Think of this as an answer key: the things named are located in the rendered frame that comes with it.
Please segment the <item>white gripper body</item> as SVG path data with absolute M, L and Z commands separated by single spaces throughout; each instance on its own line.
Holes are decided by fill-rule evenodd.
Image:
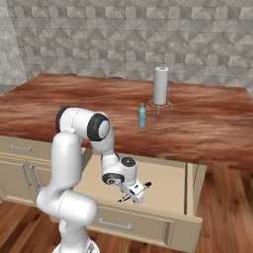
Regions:
M 132 186 L 124 185 L 124 200 L 132 199 L 134 203 L 141 204 L 144 201 L 144 186 L 140 183 L 135 183 Z

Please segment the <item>black tongs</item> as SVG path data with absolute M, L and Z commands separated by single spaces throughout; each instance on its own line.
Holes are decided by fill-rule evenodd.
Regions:
M 144 191 L 145 191 L 147 188 L 149 188 L 151 186 L 151 183 L 150 182 L 146 182 L 143 186 L 144 186 Z M 119 189 L 121 190 L 122 193 L 125 193 L 124 192 L 124 184 L 119 185 Z M 122 197 L 120 199 L 120 202 L 125 202 L 124 197 Z

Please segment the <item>beige open drawer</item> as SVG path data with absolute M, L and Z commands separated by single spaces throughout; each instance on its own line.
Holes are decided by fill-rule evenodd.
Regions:
M 144 191 L 142 204 L 131 200 L 120 202 L 124 196 L 117 186 L 101 179 L 101 155 L 95 152 L 84 168 L 80 183 L 74 191 L 98 202 L 99 213 L 88 226 L 90 230 L 193 253 L 203 220 L 196 216 L 202 183 L 207 167 L 186 162 L 134 156 L 137 179 L 150 182 Z M 128 225 L 123 230 L 99 223 L 104 221 Z

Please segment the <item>beige closed drawer front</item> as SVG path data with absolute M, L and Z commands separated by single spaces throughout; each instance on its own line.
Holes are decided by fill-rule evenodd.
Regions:
M 10 148 L 11 144 L 21 147 L 31 147 L 33 150 L 31 152 L 14 150 Z M 49 142 L 0 135 L 0 152 L 49 160 L 51 156 L 51 144 Z

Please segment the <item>blue bottle with green cap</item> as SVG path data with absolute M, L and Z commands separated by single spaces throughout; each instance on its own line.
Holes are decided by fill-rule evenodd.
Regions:
M 138 127 L 144 128 L 146 120 L 146 110 L 144 107 L 144 103 L 140 104 L 140 108 L 138 109 Z

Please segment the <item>beige cupboard door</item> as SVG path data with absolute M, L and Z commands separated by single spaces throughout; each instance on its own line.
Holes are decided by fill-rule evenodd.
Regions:
M 46 187 L 50 183 L 51 179 L 51 163 L 49 160 L 38 160 L 38 159 L 28 159 L 28 167 L 34 165 L 34 170 L 36 173 L 37 180 L 40 184 L 40 187 L 37 189 L 35 187 L 34 181 L 33 185 L 35 187 L 36 195 L 39 194 L 42 188 Z
M 29 204 L 32 200 L 22 163 L 25 163 L 23 159 L 0 155 L 0 190 L 3 191 L 5 201 Z

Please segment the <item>white paper towel roll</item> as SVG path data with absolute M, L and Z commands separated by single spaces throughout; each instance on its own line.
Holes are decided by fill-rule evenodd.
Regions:
M 161 65 L 154 70 L 153 78 L 153 103 L 164 105 L 167 100 L 169 68 Z

